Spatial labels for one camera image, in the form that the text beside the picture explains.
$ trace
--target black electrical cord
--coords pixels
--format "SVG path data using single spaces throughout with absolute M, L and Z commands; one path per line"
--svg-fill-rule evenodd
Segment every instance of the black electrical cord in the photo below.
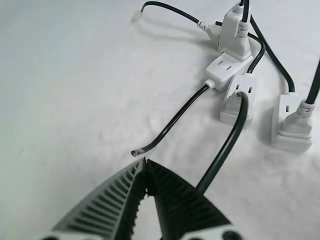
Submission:
M 238 117 L 235 121 L 235 124 L 226 139 L 225 143 L 223 144 L 222 148 L 220 149 L 219 153 L 211 163 L 208 170 L 205 172 L 204 176 L 201 178 L 198 185 L 195 187 L 199 190 L 201 194 L 204 194 L 205 191 L 208 189 L 209 185 L 217 175 L 218 171 L 220 170 L 221 166 L 224 164 L 226 158 L 228 157 L 229 153 L 231 152 L 232 148 L 234 147 L 247 119 L 248 114 L 248 105 L 249 100 L 247 94 L 240 91 L 237 93 L 241 98 L 241 105 Z
M 209 87 L 204 85 L 201 87 L 183 106 L 182 108 L 174 115 L 171 121 L 165 126 L 162 132 L 148 145 L 131 151 L 132 156 L 136 157 L 138 155 L 149 152 L 155 146 L 160 143 L 160 141 L 165 137 L 165 135 L 169 132 L 169 130 L 174 126 L 174 124 L 178 121 L 178 119 L 185 113 L 185 111 L 191 106 L 191 104 L 197 100 Z
M 215 25 L 217 26 L 222 26 L 222 22 L 220 21 L 216 21 Z M 264 42 L 258 38 L 257 36 L 253 35 L 252 33 L 248 33 L 248 37 L 252 38 L 253 40 L 257 41 L 260 45 L 261 45 L 261 49 L 259 51 L 259 53 L 257 54 L 257 56 L 254 58 L 254 60 L 252 61 L 252 63 L 250 64 L 247 73 L 248 74 L 252 74 L 252 72 L 254 71 L 255 67 L 258 65 L 258 63 L 260 62 L 260 60 L 262 59 L 262 57 L 265 55 L 266 52 L 266 46 L 264 44 Z
M 272 51 L 271 47 L 269 46 L 267 40 L 265 39 L 264 35 L 260 31 L 260 29 L 259 29 L 259 27 L 258 27 L 258 25 L 252 15 L 250 18 L 250 23 L 251 23 L 255 33 L 257 34 L 258 38 L 263 41 L 263 43 L 265 45 L 266 52 L 269 54 L 272 62 L 274 63 L 276 68 L 280 71 L 280 73 L 283 75 L 284 79 L 286 80 L 286 82 L 288 84 L 289 92 L 294 93 L 295 92 L 294 81 L 292 80 L 291 76 L 289 75 L 287 70 L 284 68 L 284 66 L 281 64 L 281 62 L 278 60 L 275 53 Z
M 165 8 L 165 9 L 168 9 L 168 10 L 171 10 L 177 14 L 180 14 L 182 16 L 184 16 L 185 18 L 191 20 L 192 22 L 198 24 L 199 20 L 196 19 L 194 16 L 191 16 L 190 14 L 184 12 L 184 11 L 181 11 L 180 9 L 178 8 L 175 8 L 174 6 L 170 6 L 168 4 L 165 4 L 163 2 L 159 2 L 159 1 L 147 1 L 143 4 L 142 8 L 141 8 L 141 12 L 144 11 L 145 7 L 146 6 L 158 6 L 158 7 L 162 7 L 162 8 Z
M 320 89 L 320 61 L 319 61 L 318 67 L 316 68 L 314 79 L 313 79 L 308 97 L 305 101 L 306 104 L 315 103 L 319 93 L 319 89 Z
M 242 15 L 242 22 L 246 23 L 248 22 L 248 18 L 249 18 L 249 7 L 250 7 L 250 3 L 249 0 L 244 0 L 243 1 L 243 15 Z

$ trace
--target three-outlet adapter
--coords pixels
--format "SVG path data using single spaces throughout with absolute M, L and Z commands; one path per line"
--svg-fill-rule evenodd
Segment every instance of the three-outlet adapter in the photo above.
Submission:
M 244 75 L 235 75 L 226 91 L 222 108 L 220 111 L 220 120 L 226 124 L 234 125 L 240 110 L 240 98 L 237 92 L 244 92 L 248 97 L 248 112 L 244 127 L 248 127 L 254 117 L 256 97 L 258 91 L 258 79 L 250 73 Z

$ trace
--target white cloth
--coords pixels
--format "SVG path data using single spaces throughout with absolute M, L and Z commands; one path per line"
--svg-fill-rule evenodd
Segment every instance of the white cloth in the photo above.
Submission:
M 320 55 L 320 1 L 251 1 L 272 49 L 306 96 Z M 134 161 L 202 85 L 218 56 L 197 25 L 138 0 L 7 0 L 0 4 L 0 239 L 53 227 L 102 181 Z M 236 3 L 172 0 L 206 23 Z M 259 45 L 253 42 L 254 54 Z M 272 108 L 285 81 L 265 56 L 251 126 L 206 196 L 249 239 L 320 235 L 320 115 L 303 154 L 270 146 Z M 224 92 L 208 91 L 146 156 L 196 185 L 232 126 L 219 121 Z M 152 199 L 136 240 L 159 239 Z

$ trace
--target white plug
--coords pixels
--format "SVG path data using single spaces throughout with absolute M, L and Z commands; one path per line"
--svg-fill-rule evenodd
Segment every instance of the white plug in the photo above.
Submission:
M 237 96 L 239 91 L 245 92 L 249 100 L 248 113 L 244 124 L 246 128 L 254 117 L 258 91 L 258 79 L 250 73 L 235 75 L 232 79 L 222 103 L 220 120 L 226 124 L 235 124 L 241 105 L 241 99 Z
M 236 4 L 224 16 L 221 26 L 218 50 L 230 56 L 245 61 L 252 54 L 248 38 L 248 22 L 243 22 L 244 6 Z
M 307 151 L 313 142 L 314 108 L 314 104 L 307 104 L 295 93 L 280 95 L 273 110 L 271 144 L 277 149 Z

